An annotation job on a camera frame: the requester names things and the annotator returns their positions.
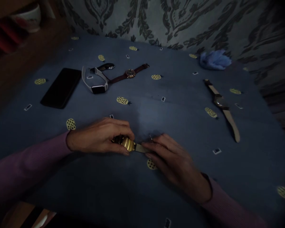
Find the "white watch strap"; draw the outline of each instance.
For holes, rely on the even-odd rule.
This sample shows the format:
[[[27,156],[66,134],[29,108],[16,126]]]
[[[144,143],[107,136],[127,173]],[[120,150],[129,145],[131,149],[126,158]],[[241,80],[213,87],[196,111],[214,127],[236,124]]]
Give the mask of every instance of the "white watch strap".
[[[235,141],[237,143],[239,143],[240,142],[240,133],[238,131],[238,128],[237,128],[233,118],[232,118],[232,115],[231,115],[230,111],[229,110],[223,110],[223,113],[225,114],[226,119],[228,120],[228,122],[230,123],[230,125],[231,125],[231,127],[233,129]]]
[[[104,74],[98,70],[96,67],[95,67],[95,74],[97,74],[98,76],[100,76],[104,81],[105,81],[105,84],[104,84],[104,88],[105,90],[107,91],[108,89],[108,80],[107,78],[104,76]],[[85,67],[83,66],[82,67],[82,70],[81,70],[81,78],[83,80],[83,82],[85,83],[85,85],[89,88],[89,90],[93,93],[93,90],[91,88],[91,86],[89,86],[87,83],[86,83],[86,69]]]
[[[140,144],[136,144],[136,147],[135,147],[135,151],[137,152],[141,152],[141,153],[151,153],[152,151],[144,148],[142,145]]]

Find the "blue cloth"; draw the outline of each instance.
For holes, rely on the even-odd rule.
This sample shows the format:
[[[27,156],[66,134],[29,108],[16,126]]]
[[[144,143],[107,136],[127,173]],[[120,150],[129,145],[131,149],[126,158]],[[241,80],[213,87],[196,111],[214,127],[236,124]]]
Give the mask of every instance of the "blue cloth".
[[[130,46],[139,51],[130,50]],[[80,129],[113,115],[129,121],[137,143],[148,141],[149,133],[169,134],[233,199],[271,227],[281,227],[285,223],[285,199],[276,187],[285,186],[285,133],[243,70],[244,65],[210,71],[189,54],[89,34],[80,35],[79,40],[67,39],[47,63],[23,80],[21,90],[0,113],[0,159],[66,132],[70,118]],[[113,70],[105,71],[110,79],[144,63],[150,67],[132,79],[110,85],[103,94],[92,94],[80,80],[64,109],[40,104],[62,68],[97,67],[103,64],[98,55],[115,64]],[[154,74],[164,77],[153,80]],[[39,78],[48,82],[36,85]],[[240,143],[234,141],[224,113],[212,102],[203,79],[209,79],[229,104]],[[93,77],[86,83],[95,86],[104,81]],[[234,94],[232,88],[245,93]],[[131,105],[118,103],[117,97],[126,98]],[[24,111],[28,104],[32,107]],[[212,118],[206,107],[219,119]],[[215,155],[216,148],[222,152]],[[158,228],[169,218],[171,228],[209,228],[203,209],[180,195],[159,169],[149,169],[147,161],[138,152],[131,152],[129,157],[74,153],[23,200],[104,227]]]
[[[202,68],[209,70],[224,70],[231,64],[231,59],[223,55],[225,50],[212,51],[209,55],[206,52],[202,53],[199,59],[199,64]]]

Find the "crumpled blue fabric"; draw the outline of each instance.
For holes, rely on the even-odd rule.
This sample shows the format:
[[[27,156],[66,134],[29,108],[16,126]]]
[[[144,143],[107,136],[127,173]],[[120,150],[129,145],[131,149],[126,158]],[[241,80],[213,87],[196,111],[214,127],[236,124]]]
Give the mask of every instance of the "crumpled blue fabric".
[[[199,58],[199,64],[202,68],[209,70],[224,70],[231,64],[231,59],[223,55],[225,50],[217,50],[210,52],[207,55],[206,52],[202,53]]]

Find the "pink sweater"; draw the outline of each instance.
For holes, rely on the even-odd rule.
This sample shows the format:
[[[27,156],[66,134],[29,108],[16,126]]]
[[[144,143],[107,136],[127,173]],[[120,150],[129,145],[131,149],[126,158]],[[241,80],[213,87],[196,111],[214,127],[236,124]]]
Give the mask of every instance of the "pink sweater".
[[[66,144],[68,132],[11,154],[0,160],[0,202],[19,196],[39,182],[60,159],[72,153]],[[247,211],[230,198],[210,178],[212,198],[201,206],[227,227],[267,227],[259,216]]]

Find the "watch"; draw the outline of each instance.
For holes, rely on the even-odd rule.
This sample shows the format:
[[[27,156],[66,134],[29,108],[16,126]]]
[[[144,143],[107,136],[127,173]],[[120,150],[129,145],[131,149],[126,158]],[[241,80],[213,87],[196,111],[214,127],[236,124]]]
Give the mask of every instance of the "watch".
[[[113,63],[105,63],[99,67],[97,67],[98,70],[103,71],[103,70],[113,70],[115,65]],[[95,68],[90,68],[90,73],[95,73]]]
[[[239,143],[240,142],[240,133],[239,133],[238,128],[237,128],[237,126],[236,126],[236,124],[232,118],[230,111],[229,111],[228,104],[225,102],[223,96],[220,95],[220,93],[214,88],[214,86],[212,85],[212,83],[208,79],[205,79],[204,81],[205,81],[205,84],[210,88],[210,90],[214,94],[213,103],[223,111],[226,119],[228,120],[228,122],[230,123],[230,125],[233,129],[235,141],[237,143]]]
[[[150,66],[146,63],[146,64],[142,64],[140,67],[136,68],[135,70],[128,69],[128,70],[126,70],[126,72],[123,75],[121,75],[117,78],[114,78],[113,80],[110,80],[109,83],[113,84],[113,83],[119,82],[119,81],[127,79],[127,78],[134,78],[138,72],[140,72],[144,69],[147,69],[148,67],[150,67]]]
[[[85,85],[89,88],[89,90],[94,93],[94,94],[99,94],[99,93],[105,93],[108,89],[108,79],[107,77],[100,71],[98,70],[96,67],[94,68],[95,69],[95,74],[100,76],[104,81],[105,81],[105,84],[104,85],[95,85],[95,86],[89,86],[87,83],[86,83],[86,69],[85,67],[83,66],[82,67],[82,70],[81,70],[81,78],[83,80],[83,82],[85,83]]]
[[[129,152],[137,151],[140,153],[151,153],[152,151],[144,148],[142,145],[135,143],[133,140],[124,136],[116,136],[112,139],[113,143],[123,145]]]

